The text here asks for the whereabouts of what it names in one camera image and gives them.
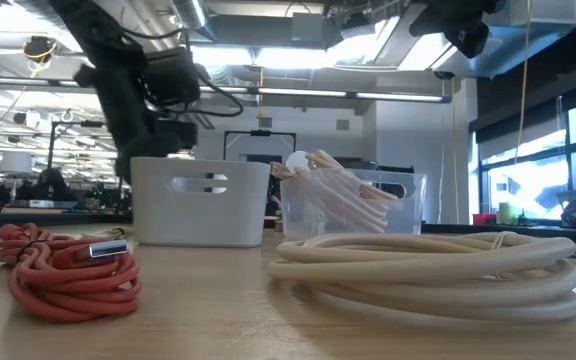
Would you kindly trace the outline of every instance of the desk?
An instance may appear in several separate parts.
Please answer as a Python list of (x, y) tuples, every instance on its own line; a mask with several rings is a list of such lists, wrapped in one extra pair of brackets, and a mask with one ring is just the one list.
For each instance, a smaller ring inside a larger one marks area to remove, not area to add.
[(412, 320), (291, 292), (263, 271), (279, 241), (267, 232), (261, 249), (137, 246), (140, 309), (81, 324), (25, 313), (0, 267), (0, 359), (576, 359), (576, 319), (530, 326)]

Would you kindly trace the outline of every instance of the ceiling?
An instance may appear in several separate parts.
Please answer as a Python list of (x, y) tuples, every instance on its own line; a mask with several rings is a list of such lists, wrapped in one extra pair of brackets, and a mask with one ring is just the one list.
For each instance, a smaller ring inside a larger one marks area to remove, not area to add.
[[(169, 0), (97, 0), (122, 26), (147, 34), (162, 34), (172, 31), (181, 21), (175, 16)], [(29, 78), (36, 64), (30, 63), (22, 54), (21, 47), (31, 36), (47, 36), (58, 41), (56, 56), (49, 67), (37, 73), (40, 79), (71, 79), (82, 63), (85, 54), (69, 34), (54, 12), (46, 7), (47, 0), (15, 0), (13, 5), (0, 6), (0, 77)], [(431, 71), (402, 71), (398, 66), (413, 53), (420, 38), (412, 37), (407, 27), (423, 11), (425, 5), (406, 0), (315, 0), (308, 2), (269, 1), (269, 0), (206, 0), (208, 25), (192, 34), (193, 52), (203, 48), (238, 49), (244, 51), (255, 64), (261, 63), (267, 48), (289, 47), (309, 49), (303, 58), (287, 55), (294, 65), (299, 60), (306, 66), (299, 69), (281, 65), (264, 66), (263, 71), (244, 64), (236, 64), (234, 57), (210, 53), (206, 61), (215, 62), (206, 67), (208, 74), (219, 85), (260, 86), (280, 89), (317, 89), (364, 91), (380, 93), (409, 93), (420, 95), (445, 95), (445, 84)], [(370, 24), (357, 27), (373, 33), (347, 37), (341, 36), (342, 24), (351, 14), (363, 12)], [(138, 39), (146, 52), (165, 50), (179, 46), (177, 39), (142, 40)], [(489, 57), (498, 57), (498, 42), (489, 41)], [(441, 50), (446, 40), (439, 38), (435, 50)], [(322, 62), (308, 65), (316, 56), (322, 55)], [(437, 61), (441, 53), (425, 55)], [(476, 75), (477, 66), (464, 62), (457, 53), (446, 61), (462, 69), (470, 76)], [(436, 61), (431, 60), (419, 70), (430, 70)], [(0, 146), (34, 149), (39, 165), (45, 163), (46, 136), (50, 127), (37, 128), (34, 125), (21, 126), (13, 122), (13, 115), (29, 110), (37, 111), (43, 121), (69, 119), (101, 120), (103, 114), (96, 96), (92, 93), (59, 93), (45, 88), (22, 88), (0, 86)], [(256, 107), (263, 101), (268, 107), (293, 108), (336, 108), (354, 109), (362, 115), (369, 107), (369, 100), (344, 98), (315, 98), (304, 96), (262, 97), (246, 95), (241, 97), (246, 106)], [(226, 104), (215, 95), (204, 95), (202, 106), (215, 107)], [(64, 160), (71, 165), (66, 168), (81, 167), (98, 169), (99, 174), (112, 174), (110, 161), (100, 160), (89, 166), (89, 156), (112, 158), (112, 141), (105, 129), (81, 129), (77, 126), (58, 129), (63, 135), (56, 142), (57, 154), (64, 154)], [(19, 142), (10, 143), (10, 136), (19, 136)], [(94, 136), (94, 144), (83, 144), (81, 138)]]

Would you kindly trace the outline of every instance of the red object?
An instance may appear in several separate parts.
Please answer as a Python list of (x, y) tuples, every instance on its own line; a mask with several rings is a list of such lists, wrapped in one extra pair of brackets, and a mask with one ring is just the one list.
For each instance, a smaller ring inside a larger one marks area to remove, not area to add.
[[(34, 224), (5, 225), (0, 228), (0, 239), (0, 262), (15, 265), (8, 282), (10, 294), (31, 313), (80, 322), (137, 310), (141, 283), (132, 255), (114, 255), (103, 263), (74, 258), (77, 250), (112, 239), (75, 240), (39, 230)], [(31, 241), (39, 242), (28, 245)], [(130, 288), (120, 287), (127, 283)]]
[(491, 225), (497, 222), (495, 214), (473, 214), (472, 223), (474, 225)]

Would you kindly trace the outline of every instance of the transparent bin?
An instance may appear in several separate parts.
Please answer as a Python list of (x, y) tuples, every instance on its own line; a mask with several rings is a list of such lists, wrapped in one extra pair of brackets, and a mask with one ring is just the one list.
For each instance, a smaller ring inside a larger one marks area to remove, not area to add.
[(283, 180), (280, 187), (288, 240), (332, 233), (421, 232), (425, 175), (315, 169)]

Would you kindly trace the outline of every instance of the window frame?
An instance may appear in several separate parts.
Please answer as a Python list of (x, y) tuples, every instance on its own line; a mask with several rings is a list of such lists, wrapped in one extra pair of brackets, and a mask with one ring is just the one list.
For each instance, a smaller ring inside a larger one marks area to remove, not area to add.
[[(562, 156), (565, 155), (566, 157), (566, 164), (568, 166), (568, 190), (576, 190), (576, 180), (573, 181), (573, 177), (575, 176), (573, 173), (573, 153), (576, 153), (576, 143), (571, 143), (571, 133), (570, 133), (570, 116), (569, 112), (563, 112), (562, 116), (564, 117), (564, 125), (566, 129), (566, 142), (564, 146), (559, 146), (556, 148), (540, 151), (534, 154), (526, 155), (526, 156), (519, 156), (517, 158), (517, 164), (523, 162), (530, 162), (530, 161), (538, 161), (544, 160), (555, 156)], [(481, 156), (478, 159), (479, 166), (478, 166), (478, 180), (479, 180), (479, 213), (483, 213), (484, 211), (490, 211), (490, 184), (488, 183), (488, 171), (496, 168), (511, 166), (515, 164), (515, 159), (508, 159), (504, 161), (500, 161), (494, 164), (483, 164), (483, 160)], [(531, 218), (531, 221), (537, 222), (538, 225), (554, 225), (554, 222), (560, 222), (559, 220), (552, 220), (552, 219), (534, 219)]]

